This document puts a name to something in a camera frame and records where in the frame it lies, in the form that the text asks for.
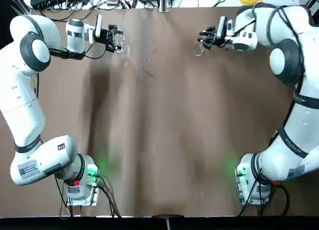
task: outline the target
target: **label sticker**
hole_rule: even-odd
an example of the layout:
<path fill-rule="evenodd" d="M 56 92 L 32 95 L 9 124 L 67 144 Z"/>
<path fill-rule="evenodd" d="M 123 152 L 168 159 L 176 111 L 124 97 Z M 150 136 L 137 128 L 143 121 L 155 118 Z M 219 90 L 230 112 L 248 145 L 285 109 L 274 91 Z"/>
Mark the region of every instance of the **label sticker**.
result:
<path fill-rule="evenodd" d="M 80 192 L 80 187 L 68 187 L 68 193 L 78 194 Z"/>
<path fill-rule="evenodd" d="M 38 169 L 38 166 L 36 164 L 36 160 L 30 160 L 24 164 L 19 164 L 18 169 L 23 180 L 40 173 L 40 170 Z"/>
<path fill-rule="evenodd" d="M 65 144 L 64 143 L 58 145 L 58 150 L 61 150 L 61 149 L 65 149 Z"/>
<path fill-rule="evenodd" d="M 287 179 L 298 177 L 305 172 L 305 165 L 301 165 L 296 169 L 289 169 Z"/>
<path fill-rule="evenodd" d="M 266 193 L 269 191 L 269 186 L 260 186 L 260 192 Z"/>

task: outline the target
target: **metal bracket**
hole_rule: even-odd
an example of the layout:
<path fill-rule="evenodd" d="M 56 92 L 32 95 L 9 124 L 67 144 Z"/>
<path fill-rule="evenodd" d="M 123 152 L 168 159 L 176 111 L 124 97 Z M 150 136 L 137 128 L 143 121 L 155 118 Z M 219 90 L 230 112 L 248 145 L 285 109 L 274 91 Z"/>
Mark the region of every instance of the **metal bracket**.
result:
<path fill-rule="evenodd" d="M 166 0 L 160 0 L 159 2 L 159 11 L 160 12 L 169 12 L 169 7 L 167 6 L 167 1 Z"/>

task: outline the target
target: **black strap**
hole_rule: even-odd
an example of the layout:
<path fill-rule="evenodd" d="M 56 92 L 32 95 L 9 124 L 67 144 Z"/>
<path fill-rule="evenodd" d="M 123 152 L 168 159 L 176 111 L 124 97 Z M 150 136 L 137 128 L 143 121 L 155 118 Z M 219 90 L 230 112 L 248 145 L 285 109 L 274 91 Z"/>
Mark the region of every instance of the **black strap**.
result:
<path fill-rule="evenodd" d="M 300 104 L 302 106 L 311 109 L 319 109 L 319 99 L 303 96 L 296 92 L 294 92 L 293 99 L 297 104 Z"/>
<path fill-rule="evenodd" d="M 26 146 L 18 146 L 17 144 L 14 143 L 14 150 L 17 151 L 18 153 L 27 153 L 31 151 L 37 144 L 40 142 L 41 137 L 40 135 L 36 137 L 35 140 L 32 141 L 32 143 L 26 145 Z"/>
<path fill-rule="evenodd" d="M 278 133 L 285 145 L 290 148 L 291 151 L 293 151 L 295 154 L 297 154 L 301 158 L 305 158 L 308 153 L 304 152 L 299 148 L 287 135 L 285 129 L 283 127 L 278 128 Z"/>

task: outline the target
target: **transparent object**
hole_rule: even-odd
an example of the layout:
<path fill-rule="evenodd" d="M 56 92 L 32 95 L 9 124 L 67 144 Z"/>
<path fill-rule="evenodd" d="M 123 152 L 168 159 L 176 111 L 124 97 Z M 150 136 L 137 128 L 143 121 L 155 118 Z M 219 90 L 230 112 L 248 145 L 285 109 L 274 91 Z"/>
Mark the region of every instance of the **transparent object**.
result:
<path fill-rule="evenodd" d="M 205 47 L 201 42 L 194 44 L 193 53 L 196 56 L 202 56 L 205 52 Z"/>

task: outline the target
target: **black ring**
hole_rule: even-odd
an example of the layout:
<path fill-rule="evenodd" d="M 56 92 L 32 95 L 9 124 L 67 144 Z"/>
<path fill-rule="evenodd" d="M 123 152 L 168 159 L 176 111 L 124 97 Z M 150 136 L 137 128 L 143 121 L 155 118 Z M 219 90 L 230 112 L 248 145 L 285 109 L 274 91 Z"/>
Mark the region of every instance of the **black ring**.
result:
<path fill-rule="evenodd" d="M 49 60 L 47 62 L 40 61 L 33 53 L 32 43 L 36 40 L 41 40 L 45 45 L 43 38 L 34 32 L 29 32 L 26 34 L 20 42 L 20 54 L 23 61 L 34 71 L 41 72 L 44 71 L 51 62 L 51 55 L 49 55 Z"/>

